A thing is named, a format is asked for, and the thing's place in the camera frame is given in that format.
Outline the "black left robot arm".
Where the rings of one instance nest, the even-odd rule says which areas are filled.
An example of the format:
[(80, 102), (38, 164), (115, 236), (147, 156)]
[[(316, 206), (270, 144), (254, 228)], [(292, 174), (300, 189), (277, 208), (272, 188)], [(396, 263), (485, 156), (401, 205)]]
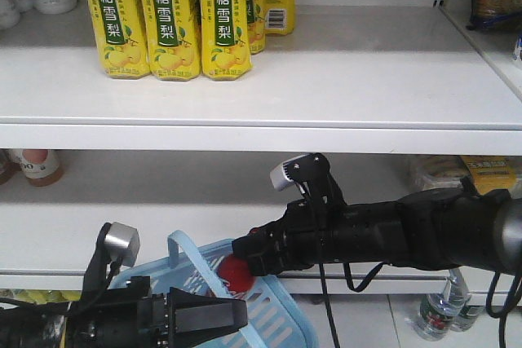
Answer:
[[(195, 347), (248, 324), (242, 300), (172, 288), (153, 294), (136, 276), (109, 289), (86, 311), (80, 302), (28, 305), (1, 311), (3, 347)], [(65, 311), (77, 311), (66, 315)]]

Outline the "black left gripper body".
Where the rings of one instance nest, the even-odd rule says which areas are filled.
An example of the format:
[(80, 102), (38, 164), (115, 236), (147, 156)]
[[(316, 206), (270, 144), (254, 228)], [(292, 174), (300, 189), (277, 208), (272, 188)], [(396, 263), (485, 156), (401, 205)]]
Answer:
[(110, 289), (67, 322), (68, 347), (167, 347), (166, 298), (151, 293), (151, 278), (134, 276)]

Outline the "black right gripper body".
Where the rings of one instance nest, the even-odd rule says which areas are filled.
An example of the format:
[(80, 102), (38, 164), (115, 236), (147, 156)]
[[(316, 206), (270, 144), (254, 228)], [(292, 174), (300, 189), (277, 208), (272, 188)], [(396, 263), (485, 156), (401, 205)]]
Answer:
[(281, 218), (235, 239), (232, 253), (254, 276), (302, 271), (320, 263), (344, 263), (347, 255), (335, 242), (334, 232), (346, 209), (346, 205), (329, 208), (325, 220), (318, 223), (308, 202), (292, 201)]

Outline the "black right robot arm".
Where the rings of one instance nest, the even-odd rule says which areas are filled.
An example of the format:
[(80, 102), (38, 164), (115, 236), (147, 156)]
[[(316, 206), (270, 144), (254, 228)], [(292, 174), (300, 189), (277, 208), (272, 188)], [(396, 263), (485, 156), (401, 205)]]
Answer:
[(326, 205), (305, 200), (282, 218), (232, 242), (252, 275), (301, 271), (319, 263), (382, 262), (440, 271), (474, 267), (514, 275), (521, 267), (521, 201), (506, 189), (483, 196), (459, 188), (399, 200)]

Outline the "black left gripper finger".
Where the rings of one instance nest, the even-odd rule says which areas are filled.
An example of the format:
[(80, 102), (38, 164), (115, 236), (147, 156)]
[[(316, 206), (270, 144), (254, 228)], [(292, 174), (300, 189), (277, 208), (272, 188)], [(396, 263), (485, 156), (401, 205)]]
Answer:
[(167, 303), (168, 342), (207, 342), (248, 324), (247, 305), (242, 300), (170, 288)]

